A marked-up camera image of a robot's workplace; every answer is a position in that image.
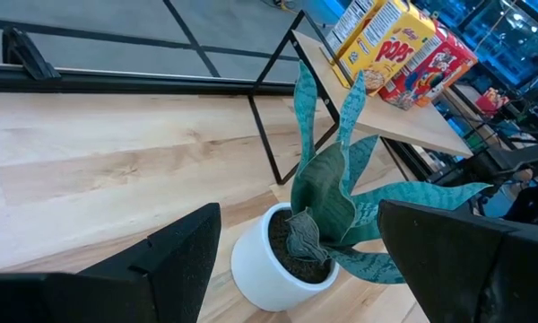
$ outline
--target white pot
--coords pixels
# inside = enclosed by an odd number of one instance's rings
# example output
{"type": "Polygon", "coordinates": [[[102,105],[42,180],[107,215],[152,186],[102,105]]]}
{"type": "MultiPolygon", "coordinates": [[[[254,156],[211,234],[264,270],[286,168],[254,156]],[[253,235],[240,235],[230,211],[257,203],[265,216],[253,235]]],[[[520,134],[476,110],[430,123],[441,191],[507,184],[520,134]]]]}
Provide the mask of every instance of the white pot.
{"type": "Polygon", "coordinates": [[[309,284],[291,275],[275,257],[269,244],[269,221],[290,203],[271,207],[253,227],[235,243],[231,255],[233,280],[243,295],[262,310],[280,311],[295,307],[329,288],[339,275],[333,263],[329,276],[320,284],[309,284]]]}

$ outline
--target plant leaf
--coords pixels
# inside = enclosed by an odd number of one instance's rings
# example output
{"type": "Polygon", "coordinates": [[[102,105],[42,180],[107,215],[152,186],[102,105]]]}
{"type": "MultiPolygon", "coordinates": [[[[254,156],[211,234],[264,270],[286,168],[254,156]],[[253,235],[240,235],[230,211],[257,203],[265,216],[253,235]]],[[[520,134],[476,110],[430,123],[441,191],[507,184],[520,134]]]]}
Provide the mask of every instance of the plant leaf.
{"type": "Polygon", "coordinates": [[[349,147],[349,181],[346,184],[349,194],[355,188],[362,172],[367,168],[377,140],[378,135],[372,135],[360,139],[349,147]]]}
{"type": "Polygon", "coordinates": [[[287,250],[295,258],[313,259],[323,264],[327,252],[319,246],[319,228],[311,217],[311,209],[293,215],[287,220],[291,233],[287,237],[287,250]]]}
{"type": "Polygon", "coordinates": [[[295,116],[301,135],[301,158],[297,174],[315,156],[313,127],[315,125],[315,106],[317,105],[317,84],[303,61],[299,64],[299,80],[294,92],[295,116]]]}
{"type": "Polygon", "coordinates": [[[293,213],[310,207],[325,240],[340,241],[354,219],[354,204],[341,189],[344,165],[341,143],[334,143],[309,161],[291,189],[293,213]]]}
{"type": "Polygon", "coordinates": [[[360,227],[371,223],[377,226],[378,209],[371,209],[370,205],[378,205],[382,199],[455,210],[470,197],[489,186],[484,183],[471,183],[455,188],[443,188],[430,183],[410,181],[388,184],[382,188],[353,196],[351,199],[357,213],[353,227],[347,231],[340,244],[354,245],[364,240],[375,239],[369,236],[370,228],[362,230],[363,228],[360,227]]]}
{"type": "Polygon", "coordinates": [[[351,275],[378,284],[402,284],[403,275],[387,253],[359,252],[353,248],[327,248],[329,255],[351,275]]]}
{"type": "Polygon", "coordinates": [[[343,187],[346,189],[349,183],[349,169],[351,167],[351,161],[349,159],[349,144],[351,143],[352,130],[357,123],[360,113],[365,107],[365,100],[367,95],[365,93],[365,77],[362,71],[359,71],[359,75],[355,80],[354,85],[351,87],[349,94],[344,100],[343,107],[341,108],[341,118],[339,124],[339,133],[337,134],[337,142],[343,143],[343,154],[347,160],[346,171],[343,175],[343,187]]]}

